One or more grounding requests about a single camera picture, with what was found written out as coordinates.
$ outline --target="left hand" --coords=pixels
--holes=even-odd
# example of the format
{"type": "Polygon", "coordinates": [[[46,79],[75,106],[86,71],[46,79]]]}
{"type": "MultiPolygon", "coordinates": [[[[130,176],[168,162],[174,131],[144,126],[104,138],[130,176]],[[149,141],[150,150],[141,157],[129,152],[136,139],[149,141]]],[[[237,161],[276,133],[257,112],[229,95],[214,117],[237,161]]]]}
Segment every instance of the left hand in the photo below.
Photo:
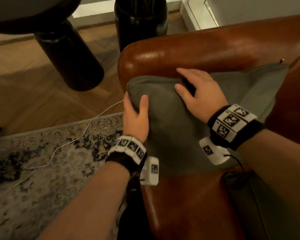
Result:
{"type": "Polygon", "coordinates": [[[123,134],[133,136],[144,143],[149,133],[148,96],[141,97],[139,114],[134,110],[128,92],[124,94],[123,107],[123,134]]]}

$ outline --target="leather armchair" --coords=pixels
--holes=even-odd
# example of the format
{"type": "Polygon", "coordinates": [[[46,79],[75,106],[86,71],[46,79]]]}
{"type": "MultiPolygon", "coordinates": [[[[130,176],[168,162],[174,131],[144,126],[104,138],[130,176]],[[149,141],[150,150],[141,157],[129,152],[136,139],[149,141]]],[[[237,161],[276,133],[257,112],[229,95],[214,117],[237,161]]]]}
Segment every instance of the leather armchair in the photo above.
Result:
{"type": "MultiPolygon", "coordinates": [[[[141,40],[126,47],[118,73],[123,91],[136,76],[180,77],[177,67],[239,71],[284,59],[290,72],[265,124],[300,144],[300,15],[141,40]]],[[[160,178],[143,186],[150,228],[158,239],[244,239],[221,182],[224,171],[160,178]]]]}

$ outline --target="gray fabric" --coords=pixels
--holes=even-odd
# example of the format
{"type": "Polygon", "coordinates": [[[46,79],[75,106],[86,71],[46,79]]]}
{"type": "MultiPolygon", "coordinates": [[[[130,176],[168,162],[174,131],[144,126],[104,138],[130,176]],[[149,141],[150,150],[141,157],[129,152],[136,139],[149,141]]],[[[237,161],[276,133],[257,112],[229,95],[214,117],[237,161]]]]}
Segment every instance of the gray fabric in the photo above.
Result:
{"type": "MultiPolygon", "coordinates": [[[[211,73],[229,104],[239,104],[264,121],[271,112],[275,95],[289,71],[287,64],[268,64],[243,72],[211,73]]],[[[159,158],[160,176],[214,171],[236,165],[228,160],[213,165],[199,146],[210,136],[206,124],[196,119],[174,89],[181,79],[140,76],[127,84],[133,106],[139,109],[143,94],[149,96],[150,132],[145,146],[148,154],[159,158]]]]}

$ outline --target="herringbone parquet floor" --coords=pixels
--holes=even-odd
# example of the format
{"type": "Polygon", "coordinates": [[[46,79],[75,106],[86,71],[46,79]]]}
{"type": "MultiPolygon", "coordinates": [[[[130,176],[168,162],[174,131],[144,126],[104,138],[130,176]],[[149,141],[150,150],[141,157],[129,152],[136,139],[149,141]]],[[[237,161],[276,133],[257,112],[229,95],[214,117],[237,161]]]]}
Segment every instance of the herringbone parquet floor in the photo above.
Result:
{"type": "MultiPolygon", "coordinates": [[[[168,34],[186,31],[180,13],[170,14],[168,34]]],[[[115,25],[79,33],[105,71],[101,84],[87,92],[68,88],[35,40],[0,45],[0,136],[89,119],[123,98],[115,25]]],[[[105,114],[121,111],[118,104],[105,114]]]]}

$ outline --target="rug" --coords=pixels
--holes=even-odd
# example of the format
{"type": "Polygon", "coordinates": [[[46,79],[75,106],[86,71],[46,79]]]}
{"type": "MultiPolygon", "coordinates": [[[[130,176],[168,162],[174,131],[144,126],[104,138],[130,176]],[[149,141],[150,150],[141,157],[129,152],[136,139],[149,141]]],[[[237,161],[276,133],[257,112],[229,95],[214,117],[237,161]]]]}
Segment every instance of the rug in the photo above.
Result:
{"type": "MultiPolygon", "coordinates": [[[[78,138],[88,120],[0,137],[0,196],[47,165],[53,151],[78,138]]],[[[104,164],[107,152],[122,134],[122,113],[93,120],[85,135],[57,150],[52,163],[0,199],[0,240],[36,239],[84,183],[104,164]]],[[[113,227],[109,238],[116,239],[113,227]]]]}

